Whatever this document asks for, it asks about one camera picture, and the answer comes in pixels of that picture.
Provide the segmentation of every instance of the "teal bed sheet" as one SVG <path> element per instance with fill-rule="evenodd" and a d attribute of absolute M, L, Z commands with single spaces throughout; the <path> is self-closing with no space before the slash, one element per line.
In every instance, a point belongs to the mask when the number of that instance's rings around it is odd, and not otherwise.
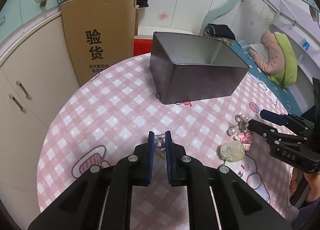
<path fill-rule="evenodd" d="M 265 85 L 275 94 L 278 100 L 282 103 L 287 112 L 301 116 L 302 112 L 294 99 L 290 90 L 284 89 L 277 84 L 271 82 L 265 73 L 261 72 L 260 68 L 257 66 L 255 61 L 249 55 L 249 44 L 244 40 L 237 39 L 237 41 L 230 46 L 234 52 L 237 53 L 239 57 L 249 65 L 250 69 L 248 71 L 249 75 L 256 80 L 264 82 Z"/>

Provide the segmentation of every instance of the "human hand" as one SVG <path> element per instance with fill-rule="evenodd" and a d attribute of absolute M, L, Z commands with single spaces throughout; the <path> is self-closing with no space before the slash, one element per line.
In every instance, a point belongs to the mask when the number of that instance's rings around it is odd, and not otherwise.
<path fill-rule="evenodd" d="M 289 186 L 290 195 L 293 195 L 298 188 L 299 184 L 297 182 L 297 177 L 298 170 L 294 168 L 292 172 L 292 179 Z M 304 173 L 304 177 L 311 188 L 306 198 L 306 202 L 311 203 L 320 198 L 320 174 L 318 171 L 310 174 Z"/>

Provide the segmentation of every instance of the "pearl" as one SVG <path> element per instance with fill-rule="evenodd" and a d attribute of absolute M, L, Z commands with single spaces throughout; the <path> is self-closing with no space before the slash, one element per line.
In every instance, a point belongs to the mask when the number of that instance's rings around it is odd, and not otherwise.
<path fill-rule="evenodd" d="M 155 142 L 155 150 L 157 152 L 162 152 L 165 149 L 164 141 L 158 140 Z"/>
<path fill-rule="evenodd" d="M 229 135 L 230 135 L 230 136 L 236 135 L 236 129 L 235 129 L 235 128 L 230 128 L 230 129 L 228 130 L 228 132 L 229 132 Z"/>

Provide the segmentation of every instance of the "red fabric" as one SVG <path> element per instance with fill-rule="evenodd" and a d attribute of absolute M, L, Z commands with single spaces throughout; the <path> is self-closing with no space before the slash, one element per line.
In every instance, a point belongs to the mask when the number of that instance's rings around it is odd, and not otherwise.
<path fill-rule="evenodd" d="M 152 39 L 135 39 L 133 45 L 133 56 L 150 53 L 152 47 Z"/>

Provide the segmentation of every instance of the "gray metal container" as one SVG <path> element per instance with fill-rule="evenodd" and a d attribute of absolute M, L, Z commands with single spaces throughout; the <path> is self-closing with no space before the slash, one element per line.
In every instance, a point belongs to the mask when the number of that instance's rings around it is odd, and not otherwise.
<path fill-rule="evenodd" d="M 230 96 L 249 67 L 220 40 L 155 32 L 150 70 L 161 102 L 173 104 Z"/>

